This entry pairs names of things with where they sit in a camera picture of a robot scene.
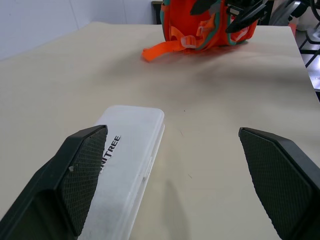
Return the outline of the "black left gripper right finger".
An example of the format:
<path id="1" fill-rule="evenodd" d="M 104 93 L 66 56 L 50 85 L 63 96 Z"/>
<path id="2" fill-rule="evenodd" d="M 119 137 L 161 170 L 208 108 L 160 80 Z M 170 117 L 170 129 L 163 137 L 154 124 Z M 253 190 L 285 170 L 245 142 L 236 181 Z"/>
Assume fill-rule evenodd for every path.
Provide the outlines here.
<path id="1" fill-rule="evenodd" d="M 320 238 L 320 169 L 290 139 L 241 127 L 254 190 L 282 240 Z"/>

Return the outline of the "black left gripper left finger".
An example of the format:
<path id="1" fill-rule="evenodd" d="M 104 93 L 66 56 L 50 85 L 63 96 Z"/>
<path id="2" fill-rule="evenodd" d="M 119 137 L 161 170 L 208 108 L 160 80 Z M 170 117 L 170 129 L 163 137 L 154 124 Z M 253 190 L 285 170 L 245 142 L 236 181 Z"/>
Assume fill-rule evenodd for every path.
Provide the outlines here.
<path id="1" fill-rule="evenodd" d="M 76 240 L 97 188 L 107 134 L 106 125 L 97 125 L 68 136 L 3 216 L 0 238 Z"/>

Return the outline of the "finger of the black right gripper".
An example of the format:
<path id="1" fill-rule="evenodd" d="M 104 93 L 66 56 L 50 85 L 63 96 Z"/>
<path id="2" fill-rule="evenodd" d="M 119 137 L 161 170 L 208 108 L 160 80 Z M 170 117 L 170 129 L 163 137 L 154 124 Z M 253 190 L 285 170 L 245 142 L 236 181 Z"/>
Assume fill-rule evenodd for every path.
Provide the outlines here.
<path id="1" fill-rule="evenodd" d="M 190 15 L 201 15 L 208 11 L 216 2 L 217 0 L 196 0 L 190 10 Z"/>
<path id="2" fill-rule="evenodd" d="M 240 30 L 249 27 L 257 20 L 263 19 L 266 14 L 266 7 L 265 3 L 256 3 L 255 5 L 240 11 L 226 28 L 225 32 L 227 34 L 239 32 Z"/>

